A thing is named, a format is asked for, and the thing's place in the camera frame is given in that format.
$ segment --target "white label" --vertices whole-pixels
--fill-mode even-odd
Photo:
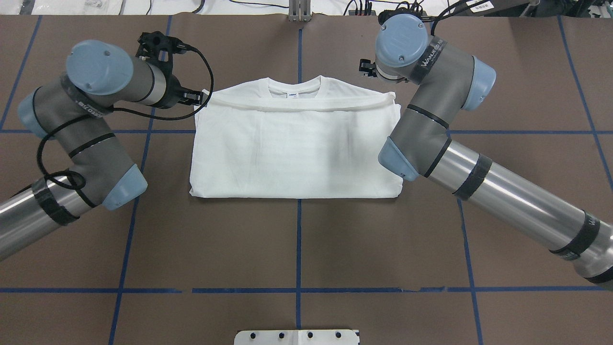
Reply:
[[[470,6],[470,5],[472,5],[472,4],[476,4],[476,3],[477,3],[477,2],[479,2],[479,1],[480,1],[480,0],[470,0],[470,1],[467,1],[467,2],[466,2],[466,4]],[[481,5],[477,5],[477,6],[475,6],[475,7],[471,8],[470,10],[471,10],[473,13],[477,13],[477,12],[481,12],[481,11],[491,10],[491,9],[493,9],[493,8],[494,8],[494,5],[492,4],[492,2],[491,2],[491,1],[488,1],[488,2],[484,2],[484,3],[483,3],[483,4],[481,4]]]
[[[101,8],[104,3],[102,0],[86,0],[85,6]]]

